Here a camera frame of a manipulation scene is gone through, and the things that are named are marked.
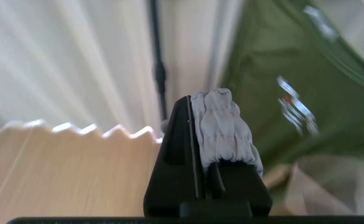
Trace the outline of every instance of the white cloth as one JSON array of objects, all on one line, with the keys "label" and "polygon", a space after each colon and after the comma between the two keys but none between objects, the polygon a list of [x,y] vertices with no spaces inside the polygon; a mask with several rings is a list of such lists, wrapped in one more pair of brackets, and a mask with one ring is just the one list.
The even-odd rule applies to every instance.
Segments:
[{"label": "white cloth", "polygon": [[240,109],[231,100],[231,91],[218,88],[209,93],[200,92],[191,102],[204,171],[211,163],[224,159],[254,165],[262,177],[263,165],[252,143],[251,130],[240,118]]}]

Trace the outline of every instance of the green fabric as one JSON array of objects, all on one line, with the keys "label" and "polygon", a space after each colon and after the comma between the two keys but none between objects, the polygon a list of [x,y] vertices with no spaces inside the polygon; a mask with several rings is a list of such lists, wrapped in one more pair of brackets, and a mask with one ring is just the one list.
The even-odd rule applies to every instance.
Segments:
[{"label": "green fabric", "polygon": [[[364,61],[342,38],[325,39],[303,12],[307,5],[314,6],[248,1],[225,72],[222,87],[233,93],[265,171],[308,154],[364,158]],[[283,116],[279,75],[314,114],[317,136],[299,135]]]}]

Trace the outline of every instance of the black pole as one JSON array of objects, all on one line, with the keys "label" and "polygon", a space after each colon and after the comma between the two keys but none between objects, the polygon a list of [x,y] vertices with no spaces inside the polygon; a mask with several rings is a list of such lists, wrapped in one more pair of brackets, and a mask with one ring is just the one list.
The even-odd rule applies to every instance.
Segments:
[{"label": "black pole", "polygon": [[166,71],[164,64],[162,63],[162,57],[161,57],[161,45],[160,45],[159,28],[158,28],[159,27],[158,10],[157,10],[156,0],[150,0],[150,9],[151,9],[151,22],[152,22],[152,39],[154,44],[154,63],[156,65],[155,73],[157,81],[157,90],[161,104],[162,120],[165,120],[167,119],[167,107],[165,99]]}]

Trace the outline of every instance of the wooden floor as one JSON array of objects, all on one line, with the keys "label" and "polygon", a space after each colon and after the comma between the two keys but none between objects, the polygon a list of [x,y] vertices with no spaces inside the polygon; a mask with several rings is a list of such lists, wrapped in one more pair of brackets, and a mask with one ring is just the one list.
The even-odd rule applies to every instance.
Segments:
[{"label": "wooden floor", "polygon": [[143,216],[160,143],[122,129],[0,130],[0,223],[33,216]]}]

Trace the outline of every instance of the gray fabric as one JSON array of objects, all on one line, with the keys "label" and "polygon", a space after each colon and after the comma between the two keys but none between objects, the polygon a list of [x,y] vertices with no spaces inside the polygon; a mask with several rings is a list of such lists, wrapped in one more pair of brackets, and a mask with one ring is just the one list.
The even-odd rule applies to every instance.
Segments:
[{"label": "gray fabric", "polygon": [[191,102],[204,171],[211,163],[225,159],[254,165],[262,177],[263,165],[253,145],[251,130],[240,118],[240,109],[231,100],[230,90],[218,88],[197,93]]}]

